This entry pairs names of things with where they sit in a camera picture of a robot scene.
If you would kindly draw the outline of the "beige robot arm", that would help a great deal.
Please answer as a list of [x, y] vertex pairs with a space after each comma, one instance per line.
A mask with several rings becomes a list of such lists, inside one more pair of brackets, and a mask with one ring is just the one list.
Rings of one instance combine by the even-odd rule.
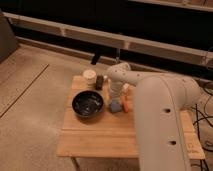
[[191, 77], [133, 71], [120, 63], [107, 69], [109, 94], [125, 83], [135, 87], [133, 114], [140, 171], [191, 171], [180, 112], [193, 106], [201, 90]]

